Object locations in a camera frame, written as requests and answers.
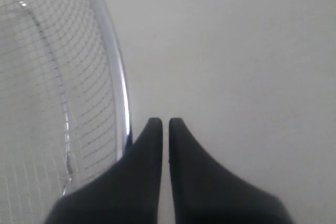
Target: metal rim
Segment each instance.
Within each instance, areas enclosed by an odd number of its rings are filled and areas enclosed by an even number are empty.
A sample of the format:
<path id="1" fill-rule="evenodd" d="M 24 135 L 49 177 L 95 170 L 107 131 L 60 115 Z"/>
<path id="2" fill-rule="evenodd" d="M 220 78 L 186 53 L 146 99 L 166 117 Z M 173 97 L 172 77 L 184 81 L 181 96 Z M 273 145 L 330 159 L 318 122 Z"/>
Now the metal rim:
<path id="1" fill-rule="evenodd" d="M 118 46 L 111 15 L 104 0 L 90 0 L 98 26 L 103 37 L 104 47 L 109 59 L 112 82 L 117 95 L 115 98 L 117 114 L 117 158 L 122 157 L 128 141 L 131 141 L 131 119 L 128 102 L 127 83 L 123 61 Z"/>

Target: white surface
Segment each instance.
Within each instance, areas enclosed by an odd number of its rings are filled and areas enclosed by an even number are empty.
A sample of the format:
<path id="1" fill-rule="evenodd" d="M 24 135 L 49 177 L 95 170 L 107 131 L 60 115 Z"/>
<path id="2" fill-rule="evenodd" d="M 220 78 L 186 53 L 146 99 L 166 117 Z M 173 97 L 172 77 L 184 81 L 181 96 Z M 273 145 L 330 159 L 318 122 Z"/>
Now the white surface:
<path id="1" fill-rule="evenodd" d="M 167 123 L 181 116 L 297 223 L 336 223 L 335 0 L 107 0 L 135 137 L 164 120 L 160 222 L 173 222 Z"/>

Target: wire grid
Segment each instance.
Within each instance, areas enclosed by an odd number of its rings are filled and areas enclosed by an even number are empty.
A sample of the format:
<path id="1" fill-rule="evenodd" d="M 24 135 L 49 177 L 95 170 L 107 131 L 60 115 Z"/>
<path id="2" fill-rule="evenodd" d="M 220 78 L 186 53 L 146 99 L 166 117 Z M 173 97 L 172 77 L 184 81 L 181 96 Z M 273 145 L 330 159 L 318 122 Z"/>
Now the wire grid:
<path id="1" fill-rule="evenodd" d="M 70 190 L 116 161 L 114 93 L 102 42 L 88 0 L 0 0 L 1 224 L 41 223 L 68 180 L 58 76 L 70 117 Z"/>

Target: metal mesh basket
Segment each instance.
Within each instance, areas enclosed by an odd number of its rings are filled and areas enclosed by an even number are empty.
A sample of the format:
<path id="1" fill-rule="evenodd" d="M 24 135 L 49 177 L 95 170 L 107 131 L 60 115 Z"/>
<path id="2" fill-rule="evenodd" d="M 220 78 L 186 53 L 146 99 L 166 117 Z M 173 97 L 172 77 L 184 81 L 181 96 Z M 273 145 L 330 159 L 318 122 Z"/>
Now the metal mesh basket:
<path id="1" fill-rule="evenodd" d="M 0 223 L 40 223 L 120 158 L 121 58 L 103 0 L 0 0 Z"/>

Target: white wall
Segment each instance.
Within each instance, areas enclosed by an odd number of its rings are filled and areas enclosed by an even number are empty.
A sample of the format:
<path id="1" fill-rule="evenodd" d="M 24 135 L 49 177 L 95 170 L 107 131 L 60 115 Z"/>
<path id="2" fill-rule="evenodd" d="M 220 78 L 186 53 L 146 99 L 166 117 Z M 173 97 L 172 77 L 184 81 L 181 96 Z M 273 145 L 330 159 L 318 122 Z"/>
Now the white wall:
<path id="1" fill-rule="evenodd" d="M 167 123 L 181 116 L 297 223 L 336 223 L 335 0 L 107 0 L 135 136 L 165 124 L 160 222 L 173 222 Z"/>

